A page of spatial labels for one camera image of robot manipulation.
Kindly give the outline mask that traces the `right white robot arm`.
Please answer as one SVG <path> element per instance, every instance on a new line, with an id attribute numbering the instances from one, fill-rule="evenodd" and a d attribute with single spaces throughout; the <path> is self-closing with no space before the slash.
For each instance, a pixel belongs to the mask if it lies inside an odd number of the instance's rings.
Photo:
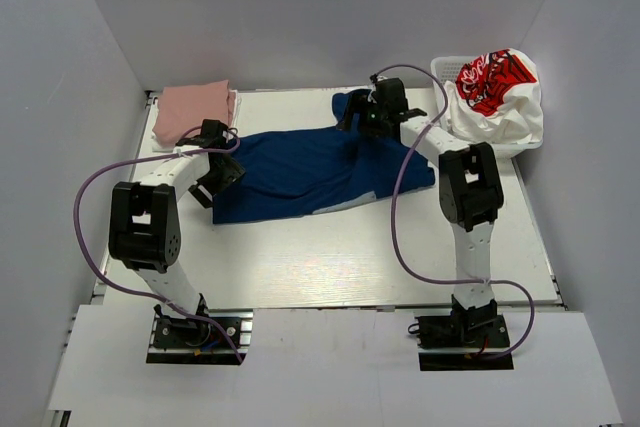
<path id="1" fill-rule="evenodd" d="M 375 79 L 371 90 L 348 94 L 337 128 L 393 139 L 436 167 L 440 208 L 454 236 L 456 277 L 432 282 L 454 287 L 453 337 L 466 346 L 477 344 L 497 317 L 490 241 L 504 194 L 493 148 L 460 140 L 438 119 L 411 108 L 398 78 Z"/>

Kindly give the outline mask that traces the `white red print t shirt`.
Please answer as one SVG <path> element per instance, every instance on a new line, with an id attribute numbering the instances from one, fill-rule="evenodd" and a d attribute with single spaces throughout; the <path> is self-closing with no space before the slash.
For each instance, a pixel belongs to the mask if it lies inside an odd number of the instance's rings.
<path id="1" fill-rule="evenodd" d="M 506 48 L 484 53 L 442 81 L 448 108 L 442 122 L 473 143 L 520 146 L 543 140 L 542 92 L 535 63 Z"/>

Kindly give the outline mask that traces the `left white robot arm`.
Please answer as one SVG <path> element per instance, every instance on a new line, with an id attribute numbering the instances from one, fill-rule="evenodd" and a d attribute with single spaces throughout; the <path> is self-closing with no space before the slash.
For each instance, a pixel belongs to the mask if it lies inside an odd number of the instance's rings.
<path id="1" fill-rule="evenodd" d="M 188 194 L 205 209 L 237 184 L 245 169 L 232 153 L 239 147 L 236 131 L 206 119 L 199 133 L 182 138 L 169 158 L 134 182 L 120 182 L 112 190 L 109 253 L 137 273 L 163 304 L 180 319 L 177 334 L 199 346 L 211 334 L 206 301 L 180 265 L 182 249 L 178 203 Z"/>

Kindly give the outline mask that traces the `blue t shirt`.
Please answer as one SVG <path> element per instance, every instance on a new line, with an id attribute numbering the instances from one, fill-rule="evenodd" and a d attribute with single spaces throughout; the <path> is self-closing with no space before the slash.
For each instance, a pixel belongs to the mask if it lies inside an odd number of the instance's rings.
<path id="1" fill-rule="evenodd" d="M 244 177 L 214 198 L 217 225 L 349 209 L 392 195 L 408 148 L 355 127 L 271 131 L 241 139 Z"/>

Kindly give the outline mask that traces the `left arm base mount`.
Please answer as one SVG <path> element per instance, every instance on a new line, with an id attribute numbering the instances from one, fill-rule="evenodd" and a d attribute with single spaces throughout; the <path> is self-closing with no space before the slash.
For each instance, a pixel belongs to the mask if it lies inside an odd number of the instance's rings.
<path id="1" fill-rule="evenodd" d="M 253 326 L 251 311 L 208 312 L 226 332 L 240 357 L 249 350 Z M 157 311 L 146 354 L 147 364 L 167 365 L 227 365 L 239 366 L 241 361 L 224 335 L 207 324 L 198 329 L 184 318 L 168 318 Z"/>

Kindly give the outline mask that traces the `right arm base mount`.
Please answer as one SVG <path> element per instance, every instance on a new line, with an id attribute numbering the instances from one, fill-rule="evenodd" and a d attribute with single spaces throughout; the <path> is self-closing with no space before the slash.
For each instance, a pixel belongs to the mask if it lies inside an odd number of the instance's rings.
<path id="1" fill-rule="evenodd" d="M 417 340 L 422 372 L 510 371 L 512 355 L 491 360 L 510 347 L 505 319 L 499 315 L 492 324 L 481 326 L 462 339 L 453 330 L 449 316 L 419 316 L 407 333 Z"/>

